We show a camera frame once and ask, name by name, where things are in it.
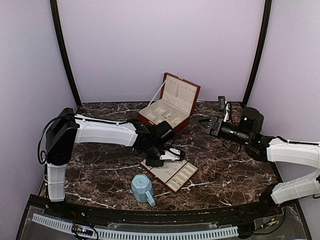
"black pole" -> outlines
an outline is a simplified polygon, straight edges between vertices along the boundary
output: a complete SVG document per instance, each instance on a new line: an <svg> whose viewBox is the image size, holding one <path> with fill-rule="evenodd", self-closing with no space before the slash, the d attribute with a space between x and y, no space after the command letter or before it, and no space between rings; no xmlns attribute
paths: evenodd
<svg viewBox="0 0 320 240"><path fill-rule="evenodd" d="M73 98L75 100L76 105L79 108L82 103L81 103L81 99L80 99L80 96L79 96L79 93L77 90L76 82L75 82L75 79L74 79L74 76L72 74L71 67L70 67L70 62L69 62L69 58L68 58L68 54L67 54L67 50L66 50L65 41L64 41L64 35L62 33L62 28L61 28L57 0L50 0L50 4L51 4L51 12L52 12L55 34L56 34L56 38L58 40L58 45L60 48L60 54L62 57L65 73L66 73L66 76L69 81L69 85L70 85L70 88L71 88L71 91L73 94Z"/></svg>
<svg viewBox="0 0 320 240"><path fill-rule="evenodd" d="M255 57L254 57L249 81L246 86L246 90L245 90L243 100L241 103L241 106L243 108L247 106L252 89L255 84L262 52L263 52L264 45L265 45L266 35L267 35L268 23L269 23L270 12L271 12L271 3L272 3L272 0L265 0L265 3L264 3L264 11L263 11L262 24L261 24L258 45L256 47Z"/></svg>

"robotic hand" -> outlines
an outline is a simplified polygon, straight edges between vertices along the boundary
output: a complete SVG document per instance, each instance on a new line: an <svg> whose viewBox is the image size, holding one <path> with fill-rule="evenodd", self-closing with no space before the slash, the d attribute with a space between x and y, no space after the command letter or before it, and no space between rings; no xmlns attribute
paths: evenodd
<svg viewBox="0 0 320 240"><path fill-rule="evenodd" d="M245 152L256 161L286 162L317 169L295 180L270 185L260 196L261 201L282 204L320 194L320 142L290 141L280 136L262 135L260 132L264 116L252 107L243 108L239 125L235 125L231 104L225 101L224 96L219 96L218 101L219 110L225 111L223 118L213 115L196 121L207 134L244 146Z"/></svg>
<svg viewBox="0 0 320 240"><path fill-rule="evenodd" d="M46 151L41 142L45 134ZM44 128L38 144L38 160L47 165L47 189L51 202L65 199L66 167L74 144L105 143L133 147L134 153L146 153L146 165L161 167L165 160L182 161L185 153L165 143L175 137L172 127L163 121L156 126L146 126L137 119L110 121L74 114L65 108Z"/></svg>

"marble table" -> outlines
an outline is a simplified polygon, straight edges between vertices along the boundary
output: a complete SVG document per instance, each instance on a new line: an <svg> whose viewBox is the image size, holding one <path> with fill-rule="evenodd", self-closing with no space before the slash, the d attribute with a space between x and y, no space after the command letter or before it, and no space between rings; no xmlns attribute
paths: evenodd
<svg viewBox="0 0 320 240"><path fill-rule="evenodd" d="M138 117L146 102L87 103L79 114L106 120ZM186 152L186 160L198 167L191 181L177 194L148 175L152 181L155 207L139 203L131 193L131 181L146 174L140 167L145 155L133 156L130 147L114 144L75 144L66 170L66 200L86 206L140 210L182 211L219 208L252 203L277 178L269 163L254 161L244 150L233 154L222 140L206 135L192 121L198 116L220 115L217 102L197 103L190 124L180 132L174 146ZM233 120L241 116L241 107L233 104Z"/></svg>

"open jewelry box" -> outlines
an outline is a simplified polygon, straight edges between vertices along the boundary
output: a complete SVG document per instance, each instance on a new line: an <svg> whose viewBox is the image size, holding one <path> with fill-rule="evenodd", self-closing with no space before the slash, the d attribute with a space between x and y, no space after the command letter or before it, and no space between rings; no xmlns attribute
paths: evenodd
<svg viewBox="0 0 320 240"><path fill-rule="evenodd" d="M139 111L138 119L146 125L158 125L167 121L178 133L189 124L189 116L194 113L200 86L166 72L158 92L160 90L160 99L152 103L153 98L146 108Z"/></svg>

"blue mug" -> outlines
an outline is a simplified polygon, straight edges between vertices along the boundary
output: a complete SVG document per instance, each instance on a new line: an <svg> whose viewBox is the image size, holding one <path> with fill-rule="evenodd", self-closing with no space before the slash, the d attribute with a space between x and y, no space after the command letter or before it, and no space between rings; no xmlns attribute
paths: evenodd
<svg viewBox="0 0 320 240"><path fill-rule="evenodd" d="M156 205L153 198L154 190L152 183L145 174L136 175L131 183L134 198L140 203L149 203L152 207Z"/></svg>

